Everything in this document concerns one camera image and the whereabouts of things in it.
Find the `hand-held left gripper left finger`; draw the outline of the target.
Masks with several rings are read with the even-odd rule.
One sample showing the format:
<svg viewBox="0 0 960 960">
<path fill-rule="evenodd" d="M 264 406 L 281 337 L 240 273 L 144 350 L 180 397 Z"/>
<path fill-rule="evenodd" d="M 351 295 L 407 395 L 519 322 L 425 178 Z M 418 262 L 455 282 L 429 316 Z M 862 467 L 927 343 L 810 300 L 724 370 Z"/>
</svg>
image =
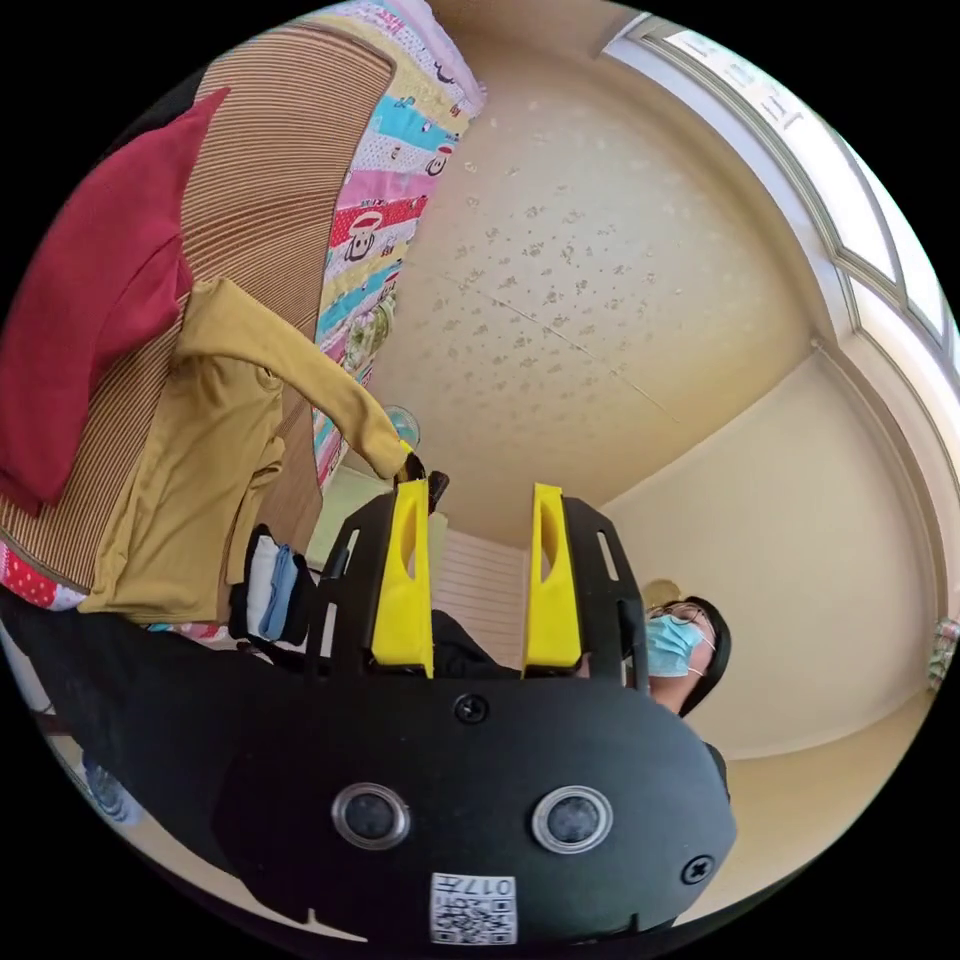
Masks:
<svg viewBox="0 0 960 960">
<path fill-rule="evenodd" d="M 428 518 L 428 481 L 399 484 L 371 641 L 373 660 L 382 668 L 434 668 Z"/>
</svg>

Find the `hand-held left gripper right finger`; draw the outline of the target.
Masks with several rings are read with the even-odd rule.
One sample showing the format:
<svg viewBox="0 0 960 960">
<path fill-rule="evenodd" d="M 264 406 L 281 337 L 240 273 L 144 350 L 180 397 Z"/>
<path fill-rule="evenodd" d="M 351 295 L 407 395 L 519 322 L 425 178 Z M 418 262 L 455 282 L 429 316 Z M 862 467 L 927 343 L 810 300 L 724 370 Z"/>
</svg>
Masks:
<svg viewBox="0 0 960 960">
<path fill-rule="evenodd" d="M 562 489 L 536 483 L 522 667 L 576 669 L 582 657 Z"/>
</svg>

